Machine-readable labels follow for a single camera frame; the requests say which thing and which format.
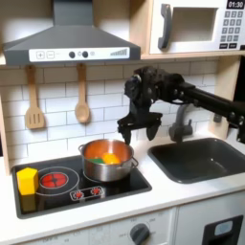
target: wooden spatula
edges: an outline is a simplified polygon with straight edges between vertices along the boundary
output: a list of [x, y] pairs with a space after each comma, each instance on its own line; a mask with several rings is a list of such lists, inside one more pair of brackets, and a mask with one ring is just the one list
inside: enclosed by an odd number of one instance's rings
[[86, 67], [78, 64], [78, 83], [79, 83], [79, 101], [76, 106], [76, 117], [79, 122], [86, 123], [89, 120], [89, 107], [86, 103]]
[[35, 91], [35, 68], [33, 66], [26, 67], [26, 73], [29, 86], [30, 108], [26, 112], [26, 125], [28, 128], [40, 128], [44, 127], [44, 116], [39, 107], [37, 106], [36, 91]]

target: faucet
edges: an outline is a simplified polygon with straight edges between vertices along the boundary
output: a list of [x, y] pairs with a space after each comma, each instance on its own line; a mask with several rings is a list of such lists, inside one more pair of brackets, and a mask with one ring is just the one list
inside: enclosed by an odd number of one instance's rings
[[189, 123], [187, 125], [184, 125], [184, 115], [186, 109], [189, 107], [189, 104], [181, 105], [178, 108], [176, 121], [175, 123], [169, 128], [169, 136], [172, 141], [176, 143], [183, 142], [183, 137], [192, 135], [193, 129], [191, 126], [191, 120], [189, 120]]

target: microwave handle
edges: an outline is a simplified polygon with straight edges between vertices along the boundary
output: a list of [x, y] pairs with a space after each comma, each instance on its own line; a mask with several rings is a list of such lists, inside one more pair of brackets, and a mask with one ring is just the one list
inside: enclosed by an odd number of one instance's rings
[[171, 29], [172, 29], [172, 14], [170, 4], [162, 4], [161, 15], [165, 19], [164, 33], [163, 37], [158, 39], [158, 48], [165, 49], [168, 45]]

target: range hood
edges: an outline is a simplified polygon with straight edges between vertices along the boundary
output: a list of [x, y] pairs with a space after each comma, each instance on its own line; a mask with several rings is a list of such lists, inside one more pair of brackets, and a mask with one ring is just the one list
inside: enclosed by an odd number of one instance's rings
[[141, 48], [93, 26], [93, 0], [54, 0], [54, 26], [4, 45], [7, 65], [133, 60]]

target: green vegetable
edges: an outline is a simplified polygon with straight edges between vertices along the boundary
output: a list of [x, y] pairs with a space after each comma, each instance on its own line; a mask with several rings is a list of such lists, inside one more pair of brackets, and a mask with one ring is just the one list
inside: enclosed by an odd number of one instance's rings
[[104, 161], [102, 158], [89, 159], [89, 161], [93, 162], [94, 164], [100, 164], [100, 165], [104, 164]]

